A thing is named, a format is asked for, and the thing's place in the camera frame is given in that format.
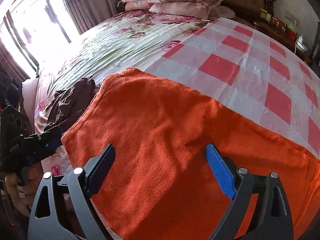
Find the left hand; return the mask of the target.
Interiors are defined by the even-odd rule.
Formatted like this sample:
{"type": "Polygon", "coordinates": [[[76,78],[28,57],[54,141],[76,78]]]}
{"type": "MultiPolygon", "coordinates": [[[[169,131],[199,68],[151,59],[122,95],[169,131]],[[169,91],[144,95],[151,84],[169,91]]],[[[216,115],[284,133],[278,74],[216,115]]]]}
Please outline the left hand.
{"type": "Polygon", "coordinates": [[[28,207],[32,207],[33,200],[42,177],[42,165],[41,163],[37,163],[29,170],[29,181],[22,187],[22,192],[25,194],[25,197],[22,198],[17,187],[19,182],[17,174],[10,173],[5,176],[5,185],[13,205],[26,217],[30,217],[28,207]]]}

